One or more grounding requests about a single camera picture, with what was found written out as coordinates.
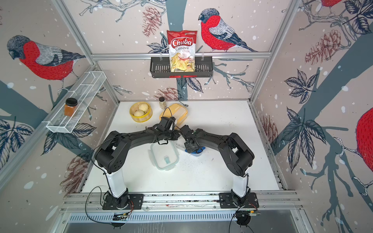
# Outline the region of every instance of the white tabletop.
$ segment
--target white tabletop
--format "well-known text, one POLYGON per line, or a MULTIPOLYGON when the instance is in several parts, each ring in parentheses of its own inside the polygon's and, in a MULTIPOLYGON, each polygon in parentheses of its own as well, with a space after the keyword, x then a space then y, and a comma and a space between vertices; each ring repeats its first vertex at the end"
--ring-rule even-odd
MULTIPOLYGON (((131 119, 129 108, 135 102, 121 102, 108 132, 131 133, 159 123, 163 110, 158 102, 148 102, 153 110, 151 119, 137 123, 131 119)), ((255 155, 249 169, 249 187, 252 191, 279 190, 275 176, 257 131, 253 116, 246 101, 189 101, 185 125, 193 130, 203 129, 218 135, 237 133, 255 155)), ((150 144, 132 148, 122 167, 123 177, 129 192, 197 192, 230 191, 233 174, 226 167, 218 151, 206 148, 195 157, 182 150, 179 162, 169 171, 154 167, 149 159, 150 144)), ((100 186, 108 189, 102 171, 92 168, 83 187, 90 192, 100 186)))

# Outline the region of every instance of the container lid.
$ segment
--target container lid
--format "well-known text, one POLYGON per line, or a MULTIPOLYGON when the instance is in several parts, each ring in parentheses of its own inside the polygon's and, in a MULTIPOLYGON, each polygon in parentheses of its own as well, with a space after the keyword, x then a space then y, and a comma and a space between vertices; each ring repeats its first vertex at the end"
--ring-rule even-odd
POLYGON ((178 150, 172 141, 168 141, 168 144, 163 145, 153 143, 150 146, 150 151, 155 166, 159 170, 169 170, 179 161, 178 150))
POLYGON ((67 98, 66 105, 70 107, 74 107, 78 104, 78 101, 75 98, 67 98))

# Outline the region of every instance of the spice shaker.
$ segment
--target spice shaker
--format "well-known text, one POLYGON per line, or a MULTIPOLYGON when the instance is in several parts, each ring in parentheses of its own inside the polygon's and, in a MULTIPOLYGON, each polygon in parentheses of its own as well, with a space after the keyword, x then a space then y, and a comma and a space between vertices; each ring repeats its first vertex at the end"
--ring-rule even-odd
POLYGON ((164 97, 159 97, 159 106, 162 109, 166 109, 167 105, 166 105, 166 100, 164 99, 164 97))
POLYGON ((75 112, 75 108, 78 105, 78 101, 75 98, 67 98, 65 102, 65 116, 72 117, 75 112))

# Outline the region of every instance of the bird illustration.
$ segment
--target bird illustration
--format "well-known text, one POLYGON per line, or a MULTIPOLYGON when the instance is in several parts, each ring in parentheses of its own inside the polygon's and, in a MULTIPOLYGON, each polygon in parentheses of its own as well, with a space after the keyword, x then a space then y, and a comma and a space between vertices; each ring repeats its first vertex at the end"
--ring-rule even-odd
POLYGON ((307 2, 307 3, 305 3, 305 5, 310 4, 311 2, 314 2, 314 1, 318 1, 318 2, 321 3, 321 8, 316 13, 317 15, 319 14, 319 12, 323 8, 323 6, 329 7, 330 13, 327 15, 327 17, 328 17, 331 14, 335 14, 335 12, 332 12, 332 6, 334 6, 335 4, 337 4, 338 2, 340 2, 342 0, 311 0, 311 1, 307 2))
MULTIPOLYGON (((357 122, 356 126, 356 141, 357 141, 357 149, 348 149, 343 146, 342 140, 340 138, 335 138, 339 140, 342 146, 342 152, 338 154, 342 156, 345 150, 358 154, 368 168, 373 171, 373 108, 369 111, 364 113, 359 121, 357 122)), ((367 196, 367 190, 369 186, 373 185, 373 180, 368 184, 363 184, 359 178, 353 177, 357 180, 364 188, 365 193, 360 193, 361 195, 367 196)))
POLYGON ((201 20, 201 34, 203 41, 214 50, 224 50, 230 48, 245 48, 251 52, 257 52, 247 46, 235 33, 234 29, 227 25, 219 16, 219 12, 214 8, 204 9, 198 20, 201 20))
POLYGON ((77 60, 85 58, 84 55, 56 46, 39 44, 22 35, 12 37, 7 48, 13 59, 19 58, 37 76, 47 80, 61 80, 62 88, 57 93, 67 90, 63 87, 63 79, 70 73, 74 74, 72 68, 77 60))

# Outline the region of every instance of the black metal basket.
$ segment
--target black metal basket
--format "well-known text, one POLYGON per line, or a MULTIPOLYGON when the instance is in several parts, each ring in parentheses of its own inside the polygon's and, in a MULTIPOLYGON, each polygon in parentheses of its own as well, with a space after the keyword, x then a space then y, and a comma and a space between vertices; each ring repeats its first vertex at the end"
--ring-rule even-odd
POLYGON ((150 60, 150 73, 153 78, 209 78, 212 76, 212 57, 195 57, 194 72, 171 72, 170 58, 152 57, 150 60))

